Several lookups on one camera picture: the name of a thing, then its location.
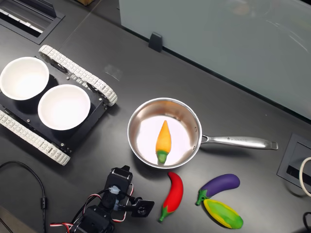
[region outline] white bowl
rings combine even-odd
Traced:
[[[54,130],[69,130],[87,117],[91,101],[87,93],[74,85],[59,85],[48,90],[38,105],[43,124]]]
[[[0,89],[14,100],[28,100],[41,93],[49,81],[49,69],[34,57],[11,61],[0,75]]]

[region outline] toy eggplant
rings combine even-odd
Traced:
[[[240,229],[243,226],[243,219],[229,206],[211,199],[205,199],[203,203],[209,214],[225,227]]]
[[[218,176],[207,182],[200,190],[196,205],[200,205],[205,199],[209,199],[217,193],[234,189],[240,186],[240,179],[233,174]]]
[[[184,193],[184,186],[181,178],[174,172],[169,172],[168,175],[172,181],[172,185],[162,206],[162,214],[159,219],[160,222],[179,207]]]
[[[160,163],[165,163],[167,155],[171,152],[172,140],[169,125],[165,120],[156,141],[155,152]]]

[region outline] wire bundle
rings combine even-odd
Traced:
[[[131,193],[130,195],[127,195],[128,197],[131,197],[133,192],[134,192],[134,185],[131,183],[131,186],[132,186],[132,190],[131,190]],[[88,196],[85,204],[80,208],[80,210],[77,212],[77,214],[74,216],[73,220],[71,221],[71,223],[68,223],[68,222],[55,222],[55,223],[51,223],[50,226],[51,227],[60,227],[60,226],[66,226],[67,228],[67,233],[70,233],[70,229],[73,227],[73,225],[76,223],[76,221],[78,221],[80,218],[77,218],[78,215],[82,212],[82,216],[84,215],[85,211],[86,211],[86,206],[92,201],[94,200],[95,198],[99,198],[100,200],[102,199],[102,197],[100,196],[100,194],[106,192],[106,191],[109,191],[109,189],[104,189],[102,191],[100,191],[99,193],[97,194],[91,194]],[[123,222],[126,218],[126,212],[124,213],[123,215],[123,219],[122,220],[118,220],[118,219],[112,219],[114,222]]]

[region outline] white wire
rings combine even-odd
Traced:
[[[134,185],[133,185],[132,183],[131,183],[131,185],[132,185],[132,191],[131,191],[130,196],[133,194],[133,191],[134,191]],[[123,222],[123,221],[125,220],[125,218],[126,218],[126,212],[124,213],[123,219],[122,219],[122,220],[112,219],[112,221],[114,221],[114,222]]]
[[[77,218],[74,222],[73,225],[80,219],[81,217]]]
[[[300,171],[299,171],[299,182],[300,182],[300,185],[301,185],[302,190],[303,190],[309,197],[311,197],[311,194],[307,191],[305,185],[303,184],[303,180],[302,180],[303,168],[304,168],[306,162],[309,161],[309,160],[311,160],[311,157],[306,158],[306,159],[302,162],[302,164],[301,164],[301,166],[300,166]]]
[[[88,198],[87,198],[87,200],[86,200],[86,203],[85,203],[85,205],[84,205],[82,215],[84,215],[84,212],[86,211],[86,205],[87,205],[88,199],[89,199],[90,197],[93,197],[93,196],[98,197],[100,200],[102,199],[101,196],[99,196],[98,194],[91,194],[91,195],[89,195]]]

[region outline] dark table surface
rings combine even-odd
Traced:
[[[215,224],[202,207],[195,206],[199,188],[222,174],[234,173],[239,188],[215,199],[235,209],[243,218],[239,232],[303,232],[302,215],[311,210],[311,199],[302,190],[276,175],[292,133],[311,140],[311,126],[146,42],[101,16],[101,3],[90,9],[70,0],[54,1],[66,17],[41,44],[64,55],[107,82],[119,99],[108,109],[85,142],[62,167],[28,143],[0,127],[0,163],[18,160],[41,178],[49,198],[47,223],[71,221],[87,196],[104,188],[111,168],[129,165],[134,174],[134,196],[154,200],[147,218],[127,217],[115,232],[227,232]],[[0,70],[13,59],[38,55],[39,45],[0,26]],[[106,67],[118,70],[113,77]],[[51,74],[56,71],[50,68]],[[157,222],[171,182],[167,171],[146,166],[132,153],[127,123],[147,100],[170,97],[183,101],[198,115],[207,135],[261,137],[279,143],[279,150],[250,150],[203,145],[186,165],[174,169],[184,183],[178,210],[162,224]],[[40,188],[22,168],[0,172],[0,205],[37,232],[42,232]],[[49,232],[64,232],[48,228]]]

